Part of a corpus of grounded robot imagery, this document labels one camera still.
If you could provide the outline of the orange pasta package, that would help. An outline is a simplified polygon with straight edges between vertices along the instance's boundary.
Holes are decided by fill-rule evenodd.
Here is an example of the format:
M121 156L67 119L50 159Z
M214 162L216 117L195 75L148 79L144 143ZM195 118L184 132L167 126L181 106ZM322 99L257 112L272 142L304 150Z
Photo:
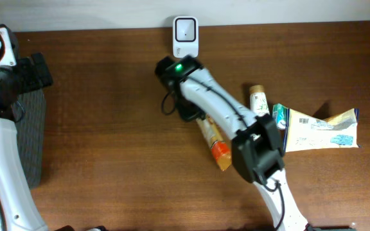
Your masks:
M219 132L216 123L208 115L204 119L196 120L211 154L220 168L225 171L231 164L231 150Z

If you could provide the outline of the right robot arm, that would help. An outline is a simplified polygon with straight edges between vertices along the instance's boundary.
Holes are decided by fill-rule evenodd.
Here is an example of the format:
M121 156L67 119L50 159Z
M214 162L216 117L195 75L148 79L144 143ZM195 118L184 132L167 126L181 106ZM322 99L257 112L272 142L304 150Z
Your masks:
M183 121L209 116L231 141L232 164L254 185L274 222L274 230L305 231L312 226L301 214L286 179L283 143L271 115L259 116L234 99L202 63L187 55L157 62L155 75L173 96Z

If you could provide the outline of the white tube brown cap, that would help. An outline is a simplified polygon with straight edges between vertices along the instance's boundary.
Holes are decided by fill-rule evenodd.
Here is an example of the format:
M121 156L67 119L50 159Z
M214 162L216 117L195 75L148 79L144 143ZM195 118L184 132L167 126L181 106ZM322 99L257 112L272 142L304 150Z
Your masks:
M264 86L254 85L249 88L251 110L257 116L270 114Z

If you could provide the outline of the green tissue pack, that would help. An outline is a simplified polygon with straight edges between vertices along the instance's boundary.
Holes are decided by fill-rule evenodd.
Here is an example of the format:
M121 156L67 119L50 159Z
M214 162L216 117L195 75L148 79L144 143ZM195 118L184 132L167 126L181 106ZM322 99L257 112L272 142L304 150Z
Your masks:
M288 116L289 108L278 103L272 108L272 117L276 122L276 126L279 130L285 130L288 126Z

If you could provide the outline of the yellow white wipes bag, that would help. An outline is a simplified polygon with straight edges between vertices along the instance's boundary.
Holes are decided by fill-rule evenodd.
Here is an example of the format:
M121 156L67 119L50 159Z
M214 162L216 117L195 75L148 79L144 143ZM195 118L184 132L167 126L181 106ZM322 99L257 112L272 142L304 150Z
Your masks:
M328 148L357 148L359 109L352 108L327 119L287 110L285 152Z

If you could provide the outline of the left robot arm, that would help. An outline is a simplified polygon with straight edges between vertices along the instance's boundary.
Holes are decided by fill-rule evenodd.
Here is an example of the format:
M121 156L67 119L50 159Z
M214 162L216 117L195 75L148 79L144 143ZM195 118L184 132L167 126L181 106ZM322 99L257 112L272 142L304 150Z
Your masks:
M53 79L42 53L0 67L0 230L47 230L21 165L12 105L21 94L49 87Z

